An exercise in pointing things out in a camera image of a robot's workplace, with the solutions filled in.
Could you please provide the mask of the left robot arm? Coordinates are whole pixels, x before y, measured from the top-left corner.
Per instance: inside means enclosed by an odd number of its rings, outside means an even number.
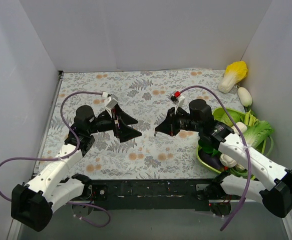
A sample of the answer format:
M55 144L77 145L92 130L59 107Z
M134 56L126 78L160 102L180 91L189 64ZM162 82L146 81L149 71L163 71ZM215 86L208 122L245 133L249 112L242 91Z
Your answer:
M141 136L141 132L131 127L137 122L118 104L98 116L88 105L79 107L57 159L28 183L14 187L12 218L40 232L48 225L53 213L70 200L77 197L87 200L92 194L92 188L87 184L90 180L88 177L75 176L62 183L63 177L90 150L95 142L94 133L113 131L114 136L124 143Z

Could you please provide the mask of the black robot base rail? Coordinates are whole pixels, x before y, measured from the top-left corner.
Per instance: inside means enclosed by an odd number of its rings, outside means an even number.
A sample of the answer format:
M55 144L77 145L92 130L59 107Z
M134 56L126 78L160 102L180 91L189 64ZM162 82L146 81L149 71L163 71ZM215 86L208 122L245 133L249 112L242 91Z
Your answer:
M195 210L226 216L231 197L211 179L87 180L79 201L110 210Z

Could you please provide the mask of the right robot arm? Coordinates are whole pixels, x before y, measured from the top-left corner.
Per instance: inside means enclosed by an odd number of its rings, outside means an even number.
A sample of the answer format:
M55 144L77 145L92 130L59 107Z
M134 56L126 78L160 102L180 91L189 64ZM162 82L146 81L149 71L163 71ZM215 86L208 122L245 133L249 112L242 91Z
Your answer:
M257 181L222 173L212 186L213 195L243 196L262 203L273 215L284 218L292 210L292 169L287 169L249 147L233 129L214 119L211 107L202 99L189 104L190 112L172 107L165 120L155 128L169 136L181 130L197 132L208 146L233 158L254 175Z

